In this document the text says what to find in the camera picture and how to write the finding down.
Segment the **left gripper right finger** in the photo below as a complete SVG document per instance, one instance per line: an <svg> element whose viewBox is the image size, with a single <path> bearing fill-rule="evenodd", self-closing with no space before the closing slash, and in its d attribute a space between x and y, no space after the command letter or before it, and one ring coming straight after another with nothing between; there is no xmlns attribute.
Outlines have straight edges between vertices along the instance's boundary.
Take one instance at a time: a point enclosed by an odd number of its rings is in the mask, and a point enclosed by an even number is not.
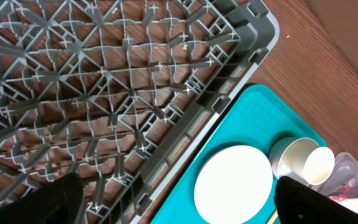
<svg viewBox="0 0 358 224"><path fill-rule="evenodd" d="M281 224L358 224L358 214L298 181L283 176L274 204Z"/></svg>

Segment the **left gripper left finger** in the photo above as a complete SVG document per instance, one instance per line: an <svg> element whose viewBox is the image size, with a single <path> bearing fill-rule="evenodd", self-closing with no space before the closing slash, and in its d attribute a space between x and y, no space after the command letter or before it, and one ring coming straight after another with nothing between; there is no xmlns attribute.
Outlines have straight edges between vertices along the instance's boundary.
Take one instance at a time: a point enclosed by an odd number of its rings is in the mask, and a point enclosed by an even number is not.
<svg viewBox="0 0 358 224"><path fill-rule="evenodd" d="M0 208L0 224L72 224L82 201L81 177L71 172Z"/></svg>

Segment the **red snack wrapper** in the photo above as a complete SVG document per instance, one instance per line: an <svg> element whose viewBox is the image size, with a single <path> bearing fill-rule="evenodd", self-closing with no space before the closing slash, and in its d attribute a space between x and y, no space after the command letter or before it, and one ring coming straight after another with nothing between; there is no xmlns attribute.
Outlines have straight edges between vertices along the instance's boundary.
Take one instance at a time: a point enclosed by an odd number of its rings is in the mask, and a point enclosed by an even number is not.
<svg viewBox="0 0 358 224"><path fill-rule="evenodd" d="M336 192L331 193L328 197L331 200L335 200L338 202L346 199L358 198L358 184L350 185L349 183L347 183Z"/></svg>

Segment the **wooden chopstick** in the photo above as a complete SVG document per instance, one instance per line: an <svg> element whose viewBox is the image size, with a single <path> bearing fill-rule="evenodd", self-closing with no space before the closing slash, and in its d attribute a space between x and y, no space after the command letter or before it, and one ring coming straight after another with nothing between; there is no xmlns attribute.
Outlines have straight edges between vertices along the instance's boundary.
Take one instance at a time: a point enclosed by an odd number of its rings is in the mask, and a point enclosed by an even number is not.
<svg viewBox="0 0 358 224"><path fill-rule="evenodd" d="M274 224L277 218L278 218L278 212L277 209L275 209L265 224Z"/></svg>

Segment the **white cup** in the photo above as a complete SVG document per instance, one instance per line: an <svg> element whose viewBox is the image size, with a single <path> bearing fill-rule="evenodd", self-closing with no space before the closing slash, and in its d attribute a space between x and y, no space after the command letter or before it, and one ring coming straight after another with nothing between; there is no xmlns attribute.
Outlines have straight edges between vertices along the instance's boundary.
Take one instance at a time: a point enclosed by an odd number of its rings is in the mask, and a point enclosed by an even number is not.
<svg viewBox="0 0 358 224"><path fill-rule="evenodd" d="M318 185L331 175L335 156L330 148L320 146L315 140L299 138L285 149L281 161L307 183Z"/></svg>

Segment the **grey saucer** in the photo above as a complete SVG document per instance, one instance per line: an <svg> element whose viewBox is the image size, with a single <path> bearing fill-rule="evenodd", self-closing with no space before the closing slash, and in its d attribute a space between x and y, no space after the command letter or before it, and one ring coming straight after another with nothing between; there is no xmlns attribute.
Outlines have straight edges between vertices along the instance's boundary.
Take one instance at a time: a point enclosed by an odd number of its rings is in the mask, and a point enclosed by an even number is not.
<svg viewBox="0 0 358 224"><path fill-rule="evenodd" d="M268 155L268 159L272 167L273 175L277 180L282 176L288 176L303 185L308 185L305 179L301 178L298 174L294 173L282 162L282 158L286 150L294 143L298 142L299 140L300 138L287 137L277 141L271 148Z"/></svg>

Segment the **clear plastic bin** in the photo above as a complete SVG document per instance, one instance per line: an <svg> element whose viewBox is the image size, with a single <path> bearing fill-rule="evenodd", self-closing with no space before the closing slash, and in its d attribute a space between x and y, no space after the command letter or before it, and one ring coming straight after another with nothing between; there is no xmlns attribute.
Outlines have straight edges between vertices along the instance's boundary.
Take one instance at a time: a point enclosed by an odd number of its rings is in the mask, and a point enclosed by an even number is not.
<svg viewBox="0 0 358 224"><path fill-rule="evenodd" d="M348 152L342 152L336 156L334 169L329 178L322 184L312 186L312 189L329 198L331 193L336 192L347 183L358 184L358 162ZM335 202L358 213L358 198Z"/></svg>

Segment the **large white plate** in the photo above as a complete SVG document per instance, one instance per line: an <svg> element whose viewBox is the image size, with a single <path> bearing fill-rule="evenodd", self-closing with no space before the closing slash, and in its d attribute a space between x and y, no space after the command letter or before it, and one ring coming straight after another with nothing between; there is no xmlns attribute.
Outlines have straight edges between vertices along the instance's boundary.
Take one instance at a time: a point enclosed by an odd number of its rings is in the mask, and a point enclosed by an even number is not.
<svg viewBox="0 0 358 224"><path fill-rule="evenodd" d="M245 223L264 206L272 185L272 168L262 151L227 147L202 166L195 182L195 207L208 223Z"/></svg>

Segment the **teal plastic tray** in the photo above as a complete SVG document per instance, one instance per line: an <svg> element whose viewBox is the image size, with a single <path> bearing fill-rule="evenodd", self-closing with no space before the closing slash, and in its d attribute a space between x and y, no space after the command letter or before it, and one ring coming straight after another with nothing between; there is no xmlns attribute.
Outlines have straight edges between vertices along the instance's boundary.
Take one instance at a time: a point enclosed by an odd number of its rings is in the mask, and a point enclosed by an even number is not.
<svg viewBox="0 0 358 224"><path fill-rule="evenodd" d="M204 223L194 203L194 187L203 164L216 152L235 145L253 146L269 154L285 137L324 139L265 85L247 87L190 163L152 219L152 223Z"/></svg>

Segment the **grey dish rack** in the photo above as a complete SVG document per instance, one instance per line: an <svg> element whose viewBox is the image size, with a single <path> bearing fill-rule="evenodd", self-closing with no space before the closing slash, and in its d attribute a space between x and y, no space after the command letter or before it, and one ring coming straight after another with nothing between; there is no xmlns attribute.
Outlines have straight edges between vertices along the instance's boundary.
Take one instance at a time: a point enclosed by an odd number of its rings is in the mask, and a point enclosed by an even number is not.
<svg viewBox="0 0 358 224"><path fill-rule="evenodd" d="M0 208L76 172L138 223L273 49L263 1L0 0Z"/></svg>

